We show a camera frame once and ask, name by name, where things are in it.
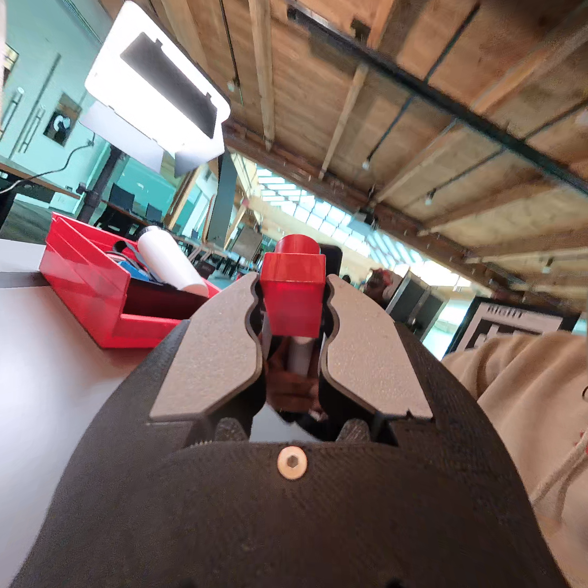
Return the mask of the red toy block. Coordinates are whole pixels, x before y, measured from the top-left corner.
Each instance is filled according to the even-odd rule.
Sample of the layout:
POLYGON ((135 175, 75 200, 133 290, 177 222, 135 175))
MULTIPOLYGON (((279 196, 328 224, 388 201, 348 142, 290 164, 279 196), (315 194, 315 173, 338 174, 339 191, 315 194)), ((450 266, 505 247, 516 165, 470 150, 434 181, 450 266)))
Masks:
POLYGON ((283 237, 264 256, 260 283, 273 335, 319 336, 326 257, 315 240, 301 234, 283 237))

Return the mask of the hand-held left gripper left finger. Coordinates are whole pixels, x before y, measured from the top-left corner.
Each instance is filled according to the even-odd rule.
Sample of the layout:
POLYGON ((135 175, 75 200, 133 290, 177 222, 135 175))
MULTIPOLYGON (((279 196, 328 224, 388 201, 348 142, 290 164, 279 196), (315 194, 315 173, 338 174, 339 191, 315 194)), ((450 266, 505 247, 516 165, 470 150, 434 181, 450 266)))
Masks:
POLYGON ((152 406, 155 422, 210 416, 262 375, 261 344, 251 327, 259 274, 250 272, 191 317, 152 406))

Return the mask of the person's right hand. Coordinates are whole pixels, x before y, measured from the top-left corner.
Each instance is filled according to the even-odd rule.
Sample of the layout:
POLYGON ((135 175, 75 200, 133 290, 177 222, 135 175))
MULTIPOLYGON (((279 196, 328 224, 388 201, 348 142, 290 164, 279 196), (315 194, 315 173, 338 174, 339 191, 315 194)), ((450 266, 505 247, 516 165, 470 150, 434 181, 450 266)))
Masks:
POLYGON ((288 349, 281 346, 265 363, 267 403, 277 412, 322 414, 318 379, 288 371, 287 359, 288 349))

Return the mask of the white water bottle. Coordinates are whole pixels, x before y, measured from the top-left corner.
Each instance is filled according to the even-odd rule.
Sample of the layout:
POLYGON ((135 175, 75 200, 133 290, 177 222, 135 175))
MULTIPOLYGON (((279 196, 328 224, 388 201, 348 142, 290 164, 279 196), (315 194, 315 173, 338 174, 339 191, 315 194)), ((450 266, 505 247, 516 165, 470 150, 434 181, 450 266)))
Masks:
POLYGON ((158 226, 139 232, 136 247, 146 266, 177 290, 209 298, 209 288, 181 250, 172 234, 158 226))

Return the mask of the black stand pole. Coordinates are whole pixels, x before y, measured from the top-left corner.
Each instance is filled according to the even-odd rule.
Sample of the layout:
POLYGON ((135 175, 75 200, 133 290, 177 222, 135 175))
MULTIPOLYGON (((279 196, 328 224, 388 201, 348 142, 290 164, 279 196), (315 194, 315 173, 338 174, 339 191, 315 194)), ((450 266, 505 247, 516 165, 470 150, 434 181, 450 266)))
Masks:
POLYGON ((98 178, 92 188, 78 186, 77 192, 84 195, 84 201, 80 212, 77 214, 77 220, 85 224, 89 224, 95 210, 102 201, 102 196, 107 188, 108 182, 114 174, 115 168, 125 154, 114 145, 109 145, 109 155, 101 169, 98 178))

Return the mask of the black white wall picture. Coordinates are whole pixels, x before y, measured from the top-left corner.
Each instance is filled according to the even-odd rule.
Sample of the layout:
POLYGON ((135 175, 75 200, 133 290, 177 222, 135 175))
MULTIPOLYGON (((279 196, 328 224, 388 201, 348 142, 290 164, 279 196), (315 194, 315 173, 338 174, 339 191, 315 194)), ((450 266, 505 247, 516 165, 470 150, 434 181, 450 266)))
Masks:
POLYGON ((65 92, 62 93, 43 130, 43 136, 57 143, 59 146, 65 146, 81 112, 81 105, 65 92))

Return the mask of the brown board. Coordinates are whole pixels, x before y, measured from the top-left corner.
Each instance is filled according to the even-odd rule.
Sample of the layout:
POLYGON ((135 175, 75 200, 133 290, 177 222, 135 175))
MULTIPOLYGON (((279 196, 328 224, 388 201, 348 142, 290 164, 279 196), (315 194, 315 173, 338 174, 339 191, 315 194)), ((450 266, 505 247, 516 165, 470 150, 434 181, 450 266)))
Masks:
POLYGON ((253 261, 261 246, 263 235, 250 226, 240 229, 229 251, 247 262, 253 261))

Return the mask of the black monitor screen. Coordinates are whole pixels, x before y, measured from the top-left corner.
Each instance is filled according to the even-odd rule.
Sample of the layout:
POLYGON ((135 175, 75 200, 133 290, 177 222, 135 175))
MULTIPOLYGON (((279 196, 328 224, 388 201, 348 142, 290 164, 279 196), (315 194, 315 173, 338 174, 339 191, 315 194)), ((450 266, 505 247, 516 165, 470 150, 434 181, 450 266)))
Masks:
POLYGON ((386 313, 423 342, 447 302, 445 296, 409 270, 394 291, 386 313))

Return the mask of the framed marker poster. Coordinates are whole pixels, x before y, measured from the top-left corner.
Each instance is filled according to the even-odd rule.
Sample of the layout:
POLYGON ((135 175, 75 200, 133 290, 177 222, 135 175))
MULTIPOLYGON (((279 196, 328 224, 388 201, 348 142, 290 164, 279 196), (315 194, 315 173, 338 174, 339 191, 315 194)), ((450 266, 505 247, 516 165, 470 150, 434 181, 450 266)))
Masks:
POLYGON ((445 355, 477 349, 497 337, 516 334, 541 336, 556 331, 572 332, 580 312, 476 296, 459 324, 445 355))

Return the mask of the red plastic bin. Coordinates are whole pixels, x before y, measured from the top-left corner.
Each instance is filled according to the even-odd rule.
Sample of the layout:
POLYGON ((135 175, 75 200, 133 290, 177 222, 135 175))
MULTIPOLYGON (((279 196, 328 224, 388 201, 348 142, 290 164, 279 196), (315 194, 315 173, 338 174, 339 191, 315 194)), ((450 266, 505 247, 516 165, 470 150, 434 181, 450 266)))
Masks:
POLYGON ((209 298, 154 279, 133 242, 54 212, 40 272, 102 349, 153 349, 220 289, 207 280, 209 298), (144 270, 134 280, 117 260, 144 270))

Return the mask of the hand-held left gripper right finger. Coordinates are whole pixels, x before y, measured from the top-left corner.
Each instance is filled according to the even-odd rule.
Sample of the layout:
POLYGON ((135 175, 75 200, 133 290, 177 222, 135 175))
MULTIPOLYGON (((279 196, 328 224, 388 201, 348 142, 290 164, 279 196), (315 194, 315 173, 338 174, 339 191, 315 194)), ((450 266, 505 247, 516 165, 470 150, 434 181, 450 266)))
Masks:
POLYGON ((431 420, 424 394, 393 319, 336 275, 326 277, 334 326, 320 365, 326 382, 371 414, 431 420))

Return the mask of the blue black foam block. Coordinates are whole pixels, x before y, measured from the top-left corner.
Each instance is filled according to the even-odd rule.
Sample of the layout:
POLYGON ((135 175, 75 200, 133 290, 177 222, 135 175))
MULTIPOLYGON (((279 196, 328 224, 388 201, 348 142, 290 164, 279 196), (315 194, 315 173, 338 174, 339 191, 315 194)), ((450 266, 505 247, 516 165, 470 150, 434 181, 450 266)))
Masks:
POLYGON ((143 282, 151 282, 150 276, 141 268, 133 265, 130 261, 126 259, 117 260, 116 263, 124 270, 128 272, 134 280, 139 280, 143 282))

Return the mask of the person's beige hoodie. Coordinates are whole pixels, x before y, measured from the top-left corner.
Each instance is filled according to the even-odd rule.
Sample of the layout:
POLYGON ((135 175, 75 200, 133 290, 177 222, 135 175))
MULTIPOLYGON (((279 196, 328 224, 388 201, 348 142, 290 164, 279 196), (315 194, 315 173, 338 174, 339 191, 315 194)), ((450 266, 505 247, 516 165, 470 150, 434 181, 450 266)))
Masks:
POLYGON ((496 429, 572 587, 587 587, 587 337, 502 335, 446 355, 496 429))

